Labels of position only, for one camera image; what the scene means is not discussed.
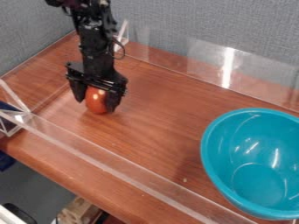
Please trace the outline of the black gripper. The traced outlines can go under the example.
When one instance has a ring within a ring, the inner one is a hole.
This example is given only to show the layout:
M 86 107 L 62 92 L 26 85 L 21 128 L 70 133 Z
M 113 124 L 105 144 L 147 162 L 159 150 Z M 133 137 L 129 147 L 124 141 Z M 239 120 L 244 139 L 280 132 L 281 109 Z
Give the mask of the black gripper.
M 88 87 L 106 91 L 106 112 L 113 113 L 127 91 L 127 77 L 114 69 L 113 43 L 102 48 L 78 44 L 81 62 L 68 62 L 65 78 L 77 102 L 85 99 Z

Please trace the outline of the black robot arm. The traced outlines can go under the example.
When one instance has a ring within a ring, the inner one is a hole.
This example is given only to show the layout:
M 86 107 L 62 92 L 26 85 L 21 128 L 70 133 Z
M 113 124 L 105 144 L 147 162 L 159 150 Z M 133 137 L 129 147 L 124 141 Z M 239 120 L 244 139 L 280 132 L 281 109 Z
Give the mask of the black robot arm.
M 44 0 L 70 17 L 78 35 L 81 62 L 65 64 L 65 78 L 77 102 L 94 114 L 113 113 L 127 92 L 128 79 L 114 69 L 117 21 L 110 0 Z

